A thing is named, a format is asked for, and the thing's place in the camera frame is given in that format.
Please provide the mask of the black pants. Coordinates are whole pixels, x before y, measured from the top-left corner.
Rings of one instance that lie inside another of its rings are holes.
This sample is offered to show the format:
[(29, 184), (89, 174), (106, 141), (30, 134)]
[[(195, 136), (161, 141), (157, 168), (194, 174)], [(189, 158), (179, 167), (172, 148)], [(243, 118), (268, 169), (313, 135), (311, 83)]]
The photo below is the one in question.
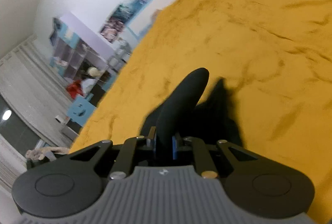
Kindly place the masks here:
[(199, 138), (206, 145), (216, 145), (219, 140), (243, 145), (239, 128), (231, 117), (231, 99), (224, 78), (218, 78), (207, 99), (199, 102), (208, 80), (206, 68), (192, 71), (146, 116), (140, 134), (147, 136), (151, 127), (156, 128), (153, 165), (167, 167), (177, 163), (173, 159), (174, 137)]

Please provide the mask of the blue smiley chair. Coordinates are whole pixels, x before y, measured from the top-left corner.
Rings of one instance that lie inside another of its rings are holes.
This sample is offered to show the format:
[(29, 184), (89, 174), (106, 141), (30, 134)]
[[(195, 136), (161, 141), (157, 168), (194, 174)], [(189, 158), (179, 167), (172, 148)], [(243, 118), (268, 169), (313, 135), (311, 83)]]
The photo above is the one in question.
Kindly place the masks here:
[(73, 122), (83, 127), (95, 109), (96, 107), (87, 101), (83, 96), (77, 95), (67, 111), (67, 116)]

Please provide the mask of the red bag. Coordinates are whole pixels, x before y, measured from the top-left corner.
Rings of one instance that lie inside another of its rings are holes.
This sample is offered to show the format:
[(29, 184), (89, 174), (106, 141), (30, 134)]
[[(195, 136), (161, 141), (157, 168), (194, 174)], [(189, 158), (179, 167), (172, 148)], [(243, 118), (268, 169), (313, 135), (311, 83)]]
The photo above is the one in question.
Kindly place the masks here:
[(82, 91), (82, 81), (80, 79), (75, 80), (66, 87), (66, 91), (73, 100), (76, 99), (77, 95), (84, 96)]

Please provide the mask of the white shelf desk unit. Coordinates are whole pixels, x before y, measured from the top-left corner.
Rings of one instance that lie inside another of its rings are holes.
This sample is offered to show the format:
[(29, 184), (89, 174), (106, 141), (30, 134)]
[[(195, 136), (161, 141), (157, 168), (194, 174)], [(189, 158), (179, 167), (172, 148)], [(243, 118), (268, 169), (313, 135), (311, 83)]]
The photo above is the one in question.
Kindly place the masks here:
[(69, 90), (77, 87), (83, 96), (96, 84), (111, 84), (132, 53), (127, 41), (121, 39), (112, 47), (71, 13), (54, 17), (52, 26), (50, 66)]

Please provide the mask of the white curtain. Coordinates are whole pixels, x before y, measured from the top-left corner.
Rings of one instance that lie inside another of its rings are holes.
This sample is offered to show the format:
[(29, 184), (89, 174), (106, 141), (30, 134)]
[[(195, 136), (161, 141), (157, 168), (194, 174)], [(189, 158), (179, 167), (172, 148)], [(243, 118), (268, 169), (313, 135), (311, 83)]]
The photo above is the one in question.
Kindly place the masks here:
[(26, 170), (25, 153), (43, 141), (70, 147), (56, 117), (64, 118), (71, 104), (63, 80), (48, 66), (31, 36), (1, 58), (1, 188), (11, 191)]

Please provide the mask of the yellow quilted bed cover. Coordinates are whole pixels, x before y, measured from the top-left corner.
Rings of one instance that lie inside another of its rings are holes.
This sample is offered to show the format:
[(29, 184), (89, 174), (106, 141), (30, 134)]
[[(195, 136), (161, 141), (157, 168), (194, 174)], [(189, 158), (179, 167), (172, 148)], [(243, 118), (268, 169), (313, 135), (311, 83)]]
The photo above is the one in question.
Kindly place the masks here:
[(161, 11), (71, 151), (136, 136), (191, 71), (224, 77), (250, 151), (312, 180), (331, 219), (331, 0), (177, 0)]

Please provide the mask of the wall photo posters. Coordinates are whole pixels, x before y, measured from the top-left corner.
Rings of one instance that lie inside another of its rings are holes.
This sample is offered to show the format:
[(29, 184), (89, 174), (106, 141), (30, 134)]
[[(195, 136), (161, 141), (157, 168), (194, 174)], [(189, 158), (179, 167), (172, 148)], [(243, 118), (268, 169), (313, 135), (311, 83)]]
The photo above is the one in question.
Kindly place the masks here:
[(132, 18), (151, 0), (124, 0), (106, 19), (100, 34), (109, 42), (116, 40), (118, 35)]

